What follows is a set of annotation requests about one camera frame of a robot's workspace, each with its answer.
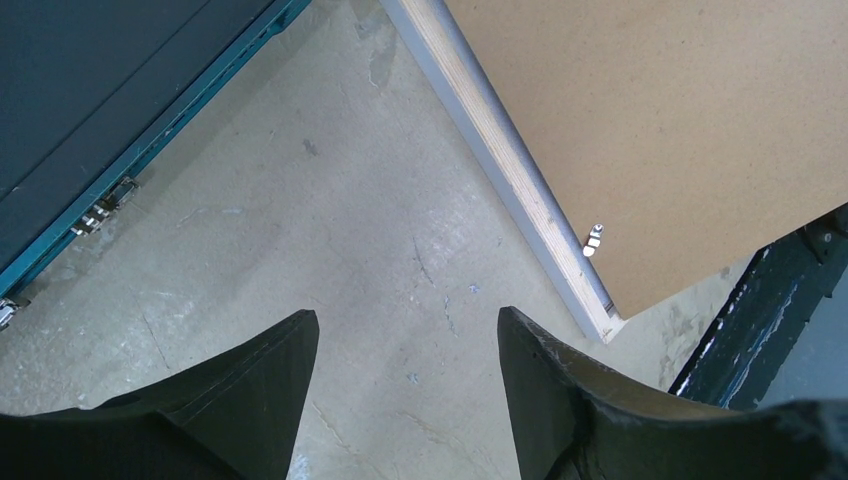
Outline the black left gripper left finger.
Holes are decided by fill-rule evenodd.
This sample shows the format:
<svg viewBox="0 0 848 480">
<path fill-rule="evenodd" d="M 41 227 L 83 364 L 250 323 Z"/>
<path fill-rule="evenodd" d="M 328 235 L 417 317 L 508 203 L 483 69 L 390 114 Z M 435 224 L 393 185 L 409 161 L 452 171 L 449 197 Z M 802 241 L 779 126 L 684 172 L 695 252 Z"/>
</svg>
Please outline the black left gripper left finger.
<svg viewBox="0 0 848 480">
<path fill-rule="evenodd" d="M 320 328 L 300 310 L 178 374 L 107 400 L 1 418 L 5 479 L 283 479 Z"/>
</svg>

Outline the white wooden picture frame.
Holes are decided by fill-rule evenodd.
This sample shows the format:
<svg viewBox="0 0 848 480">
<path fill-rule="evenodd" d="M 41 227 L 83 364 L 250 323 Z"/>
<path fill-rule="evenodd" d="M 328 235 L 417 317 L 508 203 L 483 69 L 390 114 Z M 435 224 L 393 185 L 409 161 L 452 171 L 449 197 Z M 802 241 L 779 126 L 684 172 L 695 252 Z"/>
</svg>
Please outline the white wooden picture frame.
<svg viewBox="0 0 848 480">
<path fill-rule="evenodd" d="M 446 4 L 382 5 L 576 324 L 609 343 L 625 322 Z"/>
</svg>

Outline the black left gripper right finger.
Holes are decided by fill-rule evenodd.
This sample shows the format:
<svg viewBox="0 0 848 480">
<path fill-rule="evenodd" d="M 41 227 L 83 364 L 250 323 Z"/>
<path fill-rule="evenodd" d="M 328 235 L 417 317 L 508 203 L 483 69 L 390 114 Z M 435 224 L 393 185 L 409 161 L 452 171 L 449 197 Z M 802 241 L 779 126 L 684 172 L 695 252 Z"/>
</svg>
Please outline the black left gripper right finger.
<svg viewBox="0 0 848 480">
<path fill-rule="evenodd" d="M 733 411 L 642 384 L 499 311 L 500 366 L 524 479 L 843 479 L 847 404 Z"/>
</svg>

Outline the brown cardboard backing board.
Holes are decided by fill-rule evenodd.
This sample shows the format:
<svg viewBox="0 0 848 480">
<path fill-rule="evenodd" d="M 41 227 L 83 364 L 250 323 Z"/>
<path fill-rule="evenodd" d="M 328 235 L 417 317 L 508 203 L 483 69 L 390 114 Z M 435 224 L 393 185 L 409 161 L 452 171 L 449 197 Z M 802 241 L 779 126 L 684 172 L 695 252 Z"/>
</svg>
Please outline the brown cardboard backing board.
<svg viewBox="0 0 848 480">
<path fill-rule="evenodd" d="M 630 318 L 847 201 L 843 1 L 451 1 Z"/>
</svg>

